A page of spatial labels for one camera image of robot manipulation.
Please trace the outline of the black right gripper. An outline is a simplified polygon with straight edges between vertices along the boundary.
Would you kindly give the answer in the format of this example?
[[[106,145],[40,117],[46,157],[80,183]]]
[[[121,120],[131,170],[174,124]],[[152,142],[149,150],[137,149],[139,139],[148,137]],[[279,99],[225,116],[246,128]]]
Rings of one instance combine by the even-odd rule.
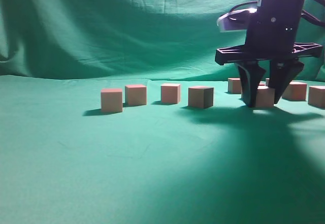
[[[251,60],[271,60],[268,86],[275,90],[274,104],[277,104],[290,82],[304,68],[304,63],[296,57],[320,57],[321,45],[296,42],[301,18],[322,25],[320,20],[303,11],[304,1],[256,0],[257,11],[245,30],[245,43],[216,50],[215,62],[219,65],[237,62],[246,106],[255,107],[257,88],[266,72],[257,61]]]

